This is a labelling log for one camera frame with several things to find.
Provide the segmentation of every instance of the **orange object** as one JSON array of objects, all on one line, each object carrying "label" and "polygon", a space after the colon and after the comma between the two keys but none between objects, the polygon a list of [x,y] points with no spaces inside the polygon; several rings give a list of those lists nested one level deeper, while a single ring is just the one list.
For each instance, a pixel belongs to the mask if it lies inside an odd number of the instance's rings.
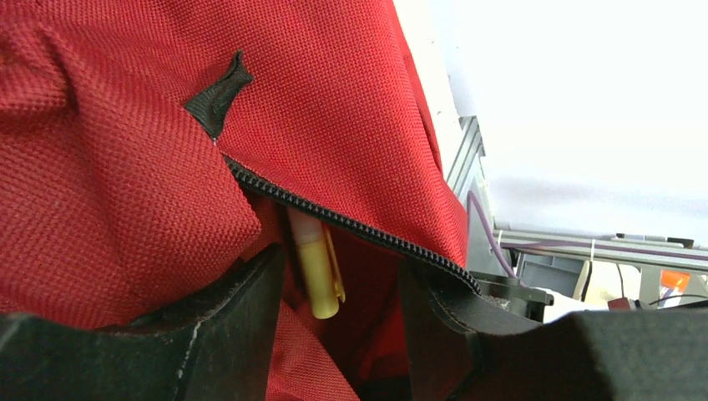
[{"label": "orange object", "polygon": [[690,279],[689,273],[673,272],[671,270],[661,271],[661,286],[685,292]]}]

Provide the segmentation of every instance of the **red fabric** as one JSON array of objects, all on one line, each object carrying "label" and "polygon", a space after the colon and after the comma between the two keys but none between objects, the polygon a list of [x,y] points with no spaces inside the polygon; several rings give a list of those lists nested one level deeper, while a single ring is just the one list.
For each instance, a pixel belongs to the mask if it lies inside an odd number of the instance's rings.
[{"label": "red fabric", "polygon": [[[463,262],[465,213],[390,0],[5,0],[0,18],[5,310],[125,323],[277,240],[277,210],[247,199],[220,153]],[[238,49],[255,80],[214,147],[183,105]],[[304,324],[289,272],[269,399],[356,399],[336,364],[355,383],[356,363],[390,351],[377,338],[402,342],[371,334],[395,304],[397,257],[335,237],[347,303]]]}]

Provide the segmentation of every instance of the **pen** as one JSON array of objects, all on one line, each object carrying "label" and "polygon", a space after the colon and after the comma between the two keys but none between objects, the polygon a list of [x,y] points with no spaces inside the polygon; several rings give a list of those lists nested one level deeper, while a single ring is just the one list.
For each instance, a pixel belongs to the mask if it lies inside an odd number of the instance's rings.
[{"label": "pen", "polygon": [[291,208],[287,213],[312,314],[328,319],[339,311],[339,301],[345,299],[330,233],[314,217]]}]

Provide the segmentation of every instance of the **black zipper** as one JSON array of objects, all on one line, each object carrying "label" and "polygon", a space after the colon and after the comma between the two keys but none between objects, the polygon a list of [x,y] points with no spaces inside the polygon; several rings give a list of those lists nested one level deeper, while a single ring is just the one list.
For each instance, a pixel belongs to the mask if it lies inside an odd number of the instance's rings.
[{"label": "black zipper", "polygon": [[272,184],[268,180],[259,177],[244,166],[233,161],[228,156],[225,156],[226,164],[234,175],[236,181],[243,185],[246,189],[266,196],[282,205],[295,208],[307,215],[313,216],[320,221],[325,222],[330,226],[339,227],[351,234],[362,238],[363,240],[372,242],[387,249],[399,252],[404,256],[409,256],[419,261],[424,261],[426,265],[437,268],[442,272],[446,272],[456,277],[461,282],[464,282],[477,295],[481,295],[482,291],[479,288],[477,280],[472,275],[462,269],[457,263],[447,259],[444,256],[418,246],[410,241],[403,240],[397,236],[388,234],[387,232],[378,230],[374,227],[367,226],[359,221],[355,221],[346,216],[343,216],[327,208],[316,205],[307,199],[295,195],[287,190]]}]

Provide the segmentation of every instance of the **white cable tie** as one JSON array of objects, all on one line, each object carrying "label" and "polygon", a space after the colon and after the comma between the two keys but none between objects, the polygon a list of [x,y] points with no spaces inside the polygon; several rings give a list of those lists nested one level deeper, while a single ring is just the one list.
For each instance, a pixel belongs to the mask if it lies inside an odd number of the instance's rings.
[{"label": "white cable tie", "polygon": [[595,239],[590,241],[590,263],[595,259]]}]

